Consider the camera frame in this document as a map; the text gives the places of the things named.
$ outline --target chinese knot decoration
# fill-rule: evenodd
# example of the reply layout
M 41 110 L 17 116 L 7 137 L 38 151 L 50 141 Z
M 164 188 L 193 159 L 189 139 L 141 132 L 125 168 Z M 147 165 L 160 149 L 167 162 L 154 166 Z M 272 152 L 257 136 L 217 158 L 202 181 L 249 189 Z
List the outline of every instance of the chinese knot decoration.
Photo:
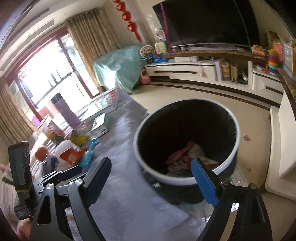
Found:
M 120 12 L 123 12 L 121 18 L 128 22 L 127 29 L 135 34 L 136 39 L 142 43 L 142 39 L 137 31 L 137 25 L 134 22 L 131 22 L 131 13 L 126 11 L 126 4 L 120 0 L 113 0 L 113 2 L 118 3 L 116 9 Z

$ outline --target trash can rim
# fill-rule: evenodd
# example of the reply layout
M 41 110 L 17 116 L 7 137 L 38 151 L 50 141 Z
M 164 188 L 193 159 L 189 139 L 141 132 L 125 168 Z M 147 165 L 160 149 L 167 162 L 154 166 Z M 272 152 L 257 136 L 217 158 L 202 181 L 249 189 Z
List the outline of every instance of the trash can rim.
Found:
M 159 111 L 160 109 L 173 104 L 173 103 L 177 103 L 177 102 L 181 102 L 181 101 L 185 101 L 185 100 L 204 100 L 204 101 L 209 101 L 212 102 L 214 104 L 219 105 L 220 107 L 224 108 L 229 115 L 232 117 L 236 130 L 237 130 L 237 136 L 236 136 L 236 140 L 235 140 L 235 144 L 234 147 L 231 151 L 231 153 L 229 154 L 229 156 L 226 158 L 226 160 L 219 165 L 217 168 L 215 168 L 213 171 L 215 172 L 216 175 L 220 174 L 222 171 L 224 171 L 230 164 L 231 161 L 233 160 L 237 150 L 238 150 L 238 146 L 239 146 L 239 140 L 240 140 L 240 129 L 239 129 L 239 124 L 238 121 L 236 119 L 236 117 L 234 116 L 234 114 L 225 106 L 222 105 L 221 103 L 211 100 L 211 99 L 206 99 L 206 98 L 186 98 L 186 99 L 181 99 L 178 101 L 174 101 L 168 104 L 165 104 L 163 106 L 161 106 L 160 108 L 156 109 L 155 111 L 153 111 L 152 113 L 150 113 L 139 125 L 139 127 L 137 128 L 137 131 L 135 133 L 134 136 L 134 140 L 133 140 L 133 149 L 134 149 L 134 153 L 136 156 L 136 159 L 138 161 L 138 163 L 146 170 L 148 171 L 150 174 L 152 174 L 154 177 L 156 177 L 158 180 L 162 180 L 165 183 L 174 183 L 175 185 L 192 185 L 192 184 L 196 184 L 196 180 L 194 177 L 170 177 L 167 175 L 164 175 L 158 171 L 155 171 L 153 168 L 151 168 L 150 166 L 148 166 L 148 164 L 146 164 L 146 162 L 144 162 L 144 160 L 142 159 L 140 152 L 139 152 L 139 148 L 138 148 L 138 138 L 139 138 L 139 134 L 140 134 L 140 130 L 142 129 L 143 125 L 146 123 L 146 121 L 157 111 Z

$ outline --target red hanging decoration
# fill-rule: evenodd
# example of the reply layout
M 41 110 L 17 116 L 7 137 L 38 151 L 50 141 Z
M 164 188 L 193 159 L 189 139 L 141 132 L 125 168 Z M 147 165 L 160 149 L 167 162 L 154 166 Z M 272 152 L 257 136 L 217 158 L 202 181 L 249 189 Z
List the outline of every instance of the red hanging decoration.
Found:
M 116 9 L 117 9 L 118 11 L 125 12 L 125 11 L 126 11 L 126 4 L 125 4 L 124 2 L 120 2 L 120 3 L 117 5 Z
M 140 35 L 138 34 L 138 31 L 137 31 L 137 25 L 133 22 L 129 22 L 129 25 L 128 25 L 128 30 L 133 32 L 136 36 L 136 39 L 142 43 L 142 39 L 140 37 Z
M 124 12 L 121 16 L 121 18 L 127 22 L 131 20 L 131 13 L 130 12 Z

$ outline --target blue plastic spoon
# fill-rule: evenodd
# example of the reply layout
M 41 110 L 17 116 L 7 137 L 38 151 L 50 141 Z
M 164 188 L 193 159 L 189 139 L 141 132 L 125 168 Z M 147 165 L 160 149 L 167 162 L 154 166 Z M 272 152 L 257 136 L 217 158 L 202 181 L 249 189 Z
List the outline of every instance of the blue plastic spoon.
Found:
M 87 149 L 87 151 L 84 153 L 79 166 L 81 166 L 82 168 L 86 168 L 88 167 L 88 165 L 91 162 L 91 159 L 93 157 L 93 153 L 94 153 L 94 147 L 96 144 L 99 143 L 99 138 L 95 137 L 89 140 L 89 148 Z

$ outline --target purple thermos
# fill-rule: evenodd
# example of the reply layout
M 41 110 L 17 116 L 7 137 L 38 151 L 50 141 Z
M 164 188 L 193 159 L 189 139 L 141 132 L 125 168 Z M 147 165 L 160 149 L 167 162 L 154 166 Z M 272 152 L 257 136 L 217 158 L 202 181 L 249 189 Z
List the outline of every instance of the purple thermos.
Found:
M 52 98 L 52 103 L 73 129 L 78 126 L 80 123 L 78 117 L 71 111 L 60 93 Z

